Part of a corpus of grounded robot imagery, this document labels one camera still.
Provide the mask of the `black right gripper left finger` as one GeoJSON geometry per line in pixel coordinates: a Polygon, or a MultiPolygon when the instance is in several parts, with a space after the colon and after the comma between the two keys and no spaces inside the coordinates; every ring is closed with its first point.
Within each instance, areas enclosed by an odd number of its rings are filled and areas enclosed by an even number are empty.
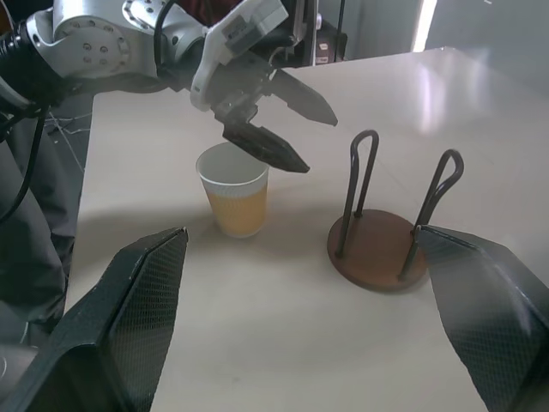
{"type": "Polygon", "coordinates": [[[6,382],[0,412],[150,412],[172,341],[188,244],[185,228],[121,249],[6,382]]]}

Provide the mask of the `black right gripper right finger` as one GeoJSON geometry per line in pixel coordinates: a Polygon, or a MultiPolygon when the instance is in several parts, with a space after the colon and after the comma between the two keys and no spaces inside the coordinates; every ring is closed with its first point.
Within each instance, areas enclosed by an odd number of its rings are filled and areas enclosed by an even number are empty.
{"type": "Polygon", "coordinates": [[[510,249],[419,231],[444,331],[488,412],[549,412],[549,287],[510,249]]]}

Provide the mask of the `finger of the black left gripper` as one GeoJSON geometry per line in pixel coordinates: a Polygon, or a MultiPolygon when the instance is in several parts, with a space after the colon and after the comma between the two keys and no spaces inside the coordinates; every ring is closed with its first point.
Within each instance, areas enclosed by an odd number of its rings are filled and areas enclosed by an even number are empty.
{"type": "Polygon", "coordinates": [[[264,127],[248,123],[224,124],[222,136],[255,159],[281,171],[310,171],[289,142],[264,127]]]}
{"type": "Polygon", "coordinates": [[[277,70],[273,76],[273,94],[303,118],[331,126],[338,124],[330,104],[316,90],[284,70],[277,70]]]}

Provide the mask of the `orange and white paper cup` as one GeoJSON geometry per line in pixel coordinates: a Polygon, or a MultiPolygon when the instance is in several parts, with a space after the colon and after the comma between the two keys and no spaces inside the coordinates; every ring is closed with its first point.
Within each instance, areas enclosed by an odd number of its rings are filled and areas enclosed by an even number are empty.
{"type": "Polygon", "coordinates": [[[199,156],[196,171],[223,233],[247,238],[260,231],[267,214],[266,163],[224,142],[199,156]]]}

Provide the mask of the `black background stand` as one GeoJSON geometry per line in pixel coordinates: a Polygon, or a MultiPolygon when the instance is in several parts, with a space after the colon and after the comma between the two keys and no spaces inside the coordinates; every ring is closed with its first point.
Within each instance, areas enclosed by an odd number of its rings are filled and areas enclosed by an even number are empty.
{"type": "Polygon", "coordinates": [[[287,52],[290,67],[339,63],[345,60],[348,36],[343,32],[346,0],[340,0],[334,25],[319,11],[320,0],[296,0],[293,44],[287,52]]]}

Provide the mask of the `dark grey cloth cover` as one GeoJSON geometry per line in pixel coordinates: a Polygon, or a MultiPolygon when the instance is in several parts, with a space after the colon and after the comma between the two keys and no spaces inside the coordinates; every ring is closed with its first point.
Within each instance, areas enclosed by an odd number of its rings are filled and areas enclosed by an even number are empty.
{"type": "Polygon", "coordinates": [[[0,224],[0,343],[38,346],[63,314],[92,103],[49,110],[28,192],[0,224]]]}

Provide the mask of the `wooden base metal loop rack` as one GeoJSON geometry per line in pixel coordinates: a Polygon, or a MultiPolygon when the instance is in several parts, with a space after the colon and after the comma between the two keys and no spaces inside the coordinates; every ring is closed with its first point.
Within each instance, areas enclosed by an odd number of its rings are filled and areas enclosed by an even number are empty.
{"type": "Polygon", "coordinates": [[[396,293],[415,286],[427,271],[419,233],[441,198],[462,177],[464,162],[455,149],[443,152],[415,223],[380,209],[366,209],[379,135],[361,131],[350,144],[350,173],[340,217],[330,228],[327,253],[334,268],[353,284],[396,293]]]}

